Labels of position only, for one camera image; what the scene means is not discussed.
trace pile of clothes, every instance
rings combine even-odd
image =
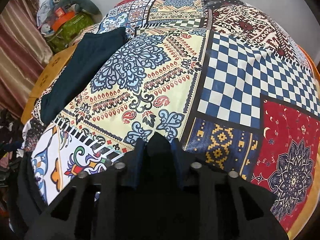
[[[23,156],[22,128],[20,120],[14,119],[7,109],[0,112],[0,172],[6,172],[16,156]]]
[[[37,25],[54,53],[65,49],[79,32],[101,15],[90,0],[46,0],[37,13]]]

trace blue mandala pattern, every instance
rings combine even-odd
[[[152,133],[152,130],[144,130],[139,122],[132,124],[132,131],[127,133],[123,142],[128,143],[132,146],[136,145],[138,138],[141,138],[145,142],[148,141],[148,136]]]
[[[277,196],[271,212],[279,221],[305,200],[313,182],[314,162],[310,155],[311,147],[305,147],[304,139],[299,145],[292,140],[289,152],[279,155],[277,170],[268,179],[272,192]]]
[[[194,0],[166,0],[164,5],[174,6],[175,8],[181,8],[184,6],[194,7]]]
[[[171,142],[178,135],[178,130],[184,119],[184,114],[169,112],[166,109],[159,111],[161,123],[156,127],[157,130],[165,130],[167,132],[167,140]]]
[[[205,37],[206,34],[207,34],[207,30],[206,29],[201,29],[201,28],[193,29],[193,30],[189,31],[189,34],[195,34],[195,35],[198,35],[198,36]]]
[[[127,21],[128,21],[128,14],[126,12],[123,12],[113,17],[108,16],[101,21],[97,34],[110,32],[121,26],[126,26]]]
[[[171,60],[163,48],[156,46],[164,38],[165,35],[148,36],[144,33],[118,49],[91,80],[91,93],[112,89],[115,84],[120,89],[138,93],[147,76],[145,68],[155,69]]]

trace orange fabric edge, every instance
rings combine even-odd
[[[311,190],[309,192],[307,201],[303,207],[303,210],[298,215],[297,219],[293,223],[292,227],[288,231],[289,240],[293,240],[298,233],[303,229],[305,224],[309,221],[310,217],[312,216],[313,212],[315,211],[320,194],[320,145],[318,147],[318,154],[315,164],[315,176],[313,179],[313,184]]]
[[[319,72],[317,70],[317,67],[316,67],[315,63],[313,62],[311,57],[308,55],[308,53],[303,48],[301,48],[299,45],[298,45],[298,47],[299,47],[299,49],[301,49],[303,54],[306,56],[306,58],[307,58],[307,60],[309,62],[309,65],[312,68],[312,72],[313,72],[314,76],[317,78],[318,81],[320,81],[320,74],[319,74]]]

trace metal screw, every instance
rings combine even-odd
[[[201,167],[202,167],[201,163],[197,163],[197,162],[191,163],[191,168],[199,169]]]
[[[86,171],[81,171],[78,173],[78,178],[84,179],[86,176],[88,176],[88,173]]]
[[[230,171],[230,172],[229,172],[229,176],[230,176],[231,178],[237,178],[237,177],[239,177],[239,173],[236,172],[236,171]]]
[[[115,164],[115,168],[118,169],[118,170],[119,170],[119,169],[123,169],[124,167],[125,167],[125,164],[124,164],[124,163],[116,163],[116,164]]]

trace yellow object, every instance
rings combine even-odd
[[[315,176],[313,178],[313,184],[309,192],[307,201],[298,215],[297,219],[290,228],[288,234],[289,240],[293,240],[298,233],[303,229],[309,218],[312,216],[314,210],[318,205],[318,197],[320,191],[320,145],[318,147],[318,155],[315,163]]]
[[[21,122],[25,124],[31,117],[31,112],[34,108],[36,100],[41,96],[42,92],[46,90],[52,83],[52,81],[56,78],[56,76],[60,73],[61,69],[67,64],[73,52],[76,49],[75,46],[71,46],[57,54],[55,54],[45,69],[42,71],[39,76],[36,84],[34,85],[30,95],[28,102],[23,110],[21,116]]]
[[[312,71],[313,71],[314,75],[316,76],[317,80],[320,81],[320,74],[319,74],[319,72],[318,72],[318,70],[317,70],[317,67],[316,67],[315,63],[313,62],[313,60],[311,59],[311,57],[308,55],[308,53],[307,53],[303,48],[301,48],[299,45],[298,45],[298,47],[302,50],[302,52],[303,52],[304,55],[306,56],[309,64],[310,64],[311,67],[312,67]]]

